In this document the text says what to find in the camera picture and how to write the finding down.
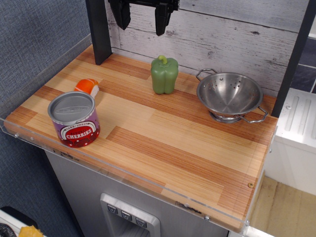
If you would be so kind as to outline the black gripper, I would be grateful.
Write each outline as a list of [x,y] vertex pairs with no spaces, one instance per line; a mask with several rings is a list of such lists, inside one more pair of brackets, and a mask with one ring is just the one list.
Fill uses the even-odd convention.
[[117,25],[123,30],[130,23],[129,4],[156,7],[155,23],[156,34],[158,36],[165,33],[165,28],[169,24],[171,11],[177,11],[180,6],[179,0],[109,0],[109,3]]

